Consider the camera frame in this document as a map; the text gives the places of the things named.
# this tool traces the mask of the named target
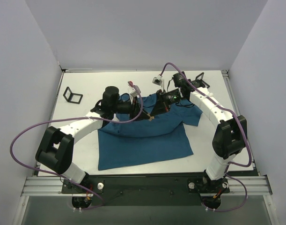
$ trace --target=blue shirt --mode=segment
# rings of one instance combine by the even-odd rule
[[[150,113],[156,103],[156,95],[143,97],[143,101],[144,109]],[[190,102],[183,100],[181,104],[189,105]],[[155,116],[152,121],[141,120],[127,124],[109,123],[98,130],[98,170],[192,155],[183,123],[198,126],[201,113],[202,111],[197,106],[186,108],[174,104],[169,112]],[[117,114],[116,117],[120,121],[129,120],[127,114]]]

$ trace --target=white table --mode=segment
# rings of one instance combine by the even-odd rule
[[[185,74],[191,80],[194,80],[202,71],[186,71]],[[222,73],[220,71],[204,71],[204,81],[211,87],[210,92],[226,108],[233,109]],[[107,86],[116,86],[119,93],[127,92],[127,81],[132,81],[138,85],[142,96],[148,96],[155,93],[160,87],[152,84],[152,79],[160,72],[107,72],[107,73],[65,73],[59,90],[59,97],[54,109],[53,119],[63,119],[70,117],[84,116],[92,109],[95,103],[102,98],[102,94]],[[168,80],[175,74],[175,71],[164,73],[165,88]],[[69,86],[72,92],[83,94],[80,105],[66,102],[63,93]],[[174,89],[171,82],[169,90]],[[69,122],[54,123],[52,126],[60,127]],[[138,174],[138,173],[186,173],[203,172],[209,165],[213,157],[212,140],[215,128],[205,115],[201,115],[198,127],[184,125],[186,135],[193,150],[193,155],[163,162],[155,162],[144,165],[128,166],[116,169],[98,171],[98,133],[97,131],[87,135],[74,146],[73,162],[81,169],[91,175],[95,174]],[[242,152],[234,159],[237,163],[246,164],[248,162],[247,150]],[[231,165],[230,171],[249,171],[248,168]]]

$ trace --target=cable connector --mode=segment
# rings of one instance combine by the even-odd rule
[[[163,77],[160,75],[157,75],[155,78],[153,78],[152,83],[161,86],[163,81],[164,81]]]
[[[138,91],[135,90],[134,87],[132,87],[130,84],[128,84],[129,88],[128,88],[128,93],[129,93],[129,97],[130,97],[130,101],[132,102],[132,99],[136,96],[138,96],[141,93],[141,90],[139,89],[139,87],[137,85],[134,85],[134,87],[136,87],[136,89]]]

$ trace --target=black mounting plate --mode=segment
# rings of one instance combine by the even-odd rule
[[[202,190],[190,189],[189,182],[202,182],[203,173],[167,173],[140,175],[90,175],[93,191],[101,194],[107,206],[192,206],[201,205]],[[68,188],[64,181],[63,194],[86,193],[81,189]],[[102,190],[97,184],[103,182]],[[99,204],[93,197],[92,205]]]

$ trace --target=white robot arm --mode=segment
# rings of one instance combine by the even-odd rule
[[[150,120],[154,118],[155,115],[168,112],[170,106],[179,102],[181,99],[190,100],[202,110],[204,115],[207,116],[216,128],[213,139],[214,156],[205,172],[210,180],[219,180],[225,176],[229,162],[241,152],[245,145],[232,114],[219,109],[217,105],[214,105],[206,98],[210,96],[219,104],[218,101],[213,98],[213,94],[208,91],[206,87],[207,84],[203,82],[202,79],[198,80],[198,77],[191,83],[205,93],[206,96],[202,96],[197,91],[190,89],[190,87],[181,80],[180,75],[175,74],[173,80],[177,89],[170,92],[157,91],[157,101],[152,112],[148,114],[146,111],[143,111],[137,120]],[[96,105],[86,117],[111,120],[115,113],[129,114],[130,119],[138,115],[140,105],[137,97],[134,97],[132,102],[123,102],[118,99],[118,89],[116,87],[107,87],[103,94],[101,104]],[[239,116],[239,120],[246,133],[247,124],[245,118]],[[86,173],[72,162],[73,145],[92,131],[100,129],[107,124],[108,122],[102,120],[87,119],[78,120],[59,128],[49,127],[37,151],[36,160],[56,173],[62,174],[76,183],[81,183]]]

